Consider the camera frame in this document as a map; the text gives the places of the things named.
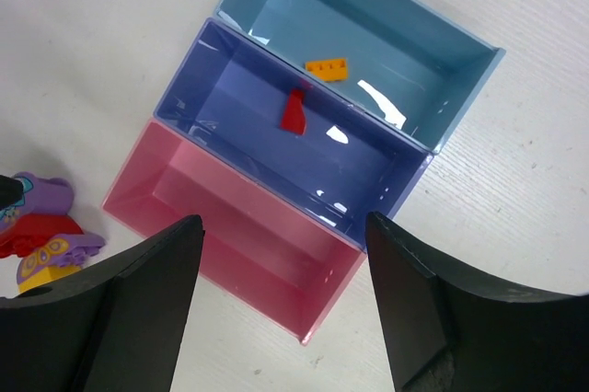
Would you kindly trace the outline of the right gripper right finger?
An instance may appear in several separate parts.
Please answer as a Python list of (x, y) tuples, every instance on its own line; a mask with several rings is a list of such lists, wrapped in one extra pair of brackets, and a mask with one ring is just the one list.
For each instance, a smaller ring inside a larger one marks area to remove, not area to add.
[(588, 298), (477, 269), (381, 213), (365, 241), (397, 391), (584, 391)]

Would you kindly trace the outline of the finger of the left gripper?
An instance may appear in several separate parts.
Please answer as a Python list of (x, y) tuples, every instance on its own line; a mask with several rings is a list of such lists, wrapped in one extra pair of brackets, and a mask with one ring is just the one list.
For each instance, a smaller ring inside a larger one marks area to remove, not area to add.
[(0, 208), (17, 203), (23, 196), (23, 184), (18, 179), (0, 176)]

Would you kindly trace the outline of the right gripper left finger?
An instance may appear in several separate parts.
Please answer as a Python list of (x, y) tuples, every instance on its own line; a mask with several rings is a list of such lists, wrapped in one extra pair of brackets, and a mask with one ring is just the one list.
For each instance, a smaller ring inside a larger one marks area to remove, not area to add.
[(202, 256), (189, 215), (80, 272), (1, 300), (4, 391), (168, 391)]

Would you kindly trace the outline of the purple lego with paw print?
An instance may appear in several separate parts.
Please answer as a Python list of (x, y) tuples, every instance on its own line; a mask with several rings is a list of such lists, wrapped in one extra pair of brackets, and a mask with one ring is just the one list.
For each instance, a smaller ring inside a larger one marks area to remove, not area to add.
[(43, 179), (28, 172), (12, 176), (22, 187), (22, 196), (1, 210), (1, 232), (14, 226), (27, 214), (68, 214), (73, 206), (75, 192), (65, 179)]

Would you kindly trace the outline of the red lego brick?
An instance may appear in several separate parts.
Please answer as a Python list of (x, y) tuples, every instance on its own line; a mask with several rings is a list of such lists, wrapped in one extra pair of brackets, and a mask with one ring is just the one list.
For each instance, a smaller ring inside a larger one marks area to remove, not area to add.
[(27, 257), (52, 237), (79, 235), (83, 229), (68, 215), (30, 213), (16, 220), (1, 221), (1, 258)]

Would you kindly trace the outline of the purple butterfly lego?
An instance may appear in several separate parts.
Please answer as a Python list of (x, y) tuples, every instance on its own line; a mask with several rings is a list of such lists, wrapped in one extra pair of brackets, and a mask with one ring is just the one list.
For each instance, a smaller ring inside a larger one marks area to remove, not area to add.
[(79, 235), (60, 234), (52, 237), (44, 246), (23, 258), (17, 268), (34, 269), (38, 266), (80, 266), (96, 256), (105, 246), (105, 239), (94, 233)]

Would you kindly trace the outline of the yellow lego brick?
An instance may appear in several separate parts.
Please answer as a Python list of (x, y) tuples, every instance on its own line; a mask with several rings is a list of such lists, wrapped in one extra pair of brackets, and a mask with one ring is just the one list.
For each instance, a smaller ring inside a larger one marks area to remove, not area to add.
[(17, 287), (21, 294), (46, 283), (54, 282), (81, 271), (80, 266), (38, 266), (34, 269), (22, 267), (17, 272)]

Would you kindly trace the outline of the small red lego slope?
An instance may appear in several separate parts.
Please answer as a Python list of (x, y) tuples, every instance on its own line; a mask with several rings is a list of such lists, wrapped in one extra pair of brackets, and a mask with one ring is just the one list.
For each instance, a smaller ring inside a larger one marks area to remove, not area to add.
[(283, 130), (296, 135), (305, 134), (304, 98), (305, 93), (301, 89), (293, 89), (289, 94), (280, 124)]

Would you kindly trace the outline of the small orange lego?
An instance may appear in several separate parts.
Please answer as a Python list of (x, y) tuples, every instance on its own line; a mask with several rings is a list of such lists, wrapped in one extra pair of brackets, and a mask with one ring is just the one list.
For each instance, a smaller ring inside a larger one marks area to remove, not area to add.
[(324, 82), (340, 82), (348, 79), (349, 70), (346, 58), (309, 61), (305, 69)]

